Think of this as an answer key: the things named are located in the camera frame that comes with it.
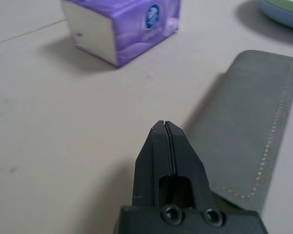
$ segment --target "purple tissue box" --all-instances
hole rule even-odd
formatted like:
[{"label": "purple tissue box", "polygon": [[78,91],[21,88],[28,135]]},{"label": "purple tissue box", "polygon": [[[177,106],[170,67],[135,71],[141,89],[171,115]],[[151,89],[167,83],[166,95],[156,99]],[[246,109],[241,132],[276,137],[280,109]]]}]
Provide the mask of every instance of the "purple tissue box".
[{"label": "purple tissue box", "polygon": [[62,0],[74,44],[122,66],[178,30],[180,0]]}]

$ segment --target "tissue box logo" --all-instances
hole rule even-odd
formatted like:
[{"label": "tissue box logo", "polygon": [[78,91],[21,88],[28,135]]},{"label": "tissue box logo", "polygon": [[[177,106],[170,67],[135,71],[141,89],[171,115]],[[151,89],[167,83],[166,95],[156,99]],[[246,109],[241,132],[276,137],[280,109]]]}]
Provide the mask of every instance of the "tissue box logo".
[{"label": "tissue box logo", "polygon": [[149,30],[160,20],[161,8],[159,4],[152,5],[146,14],[146,28]]}]

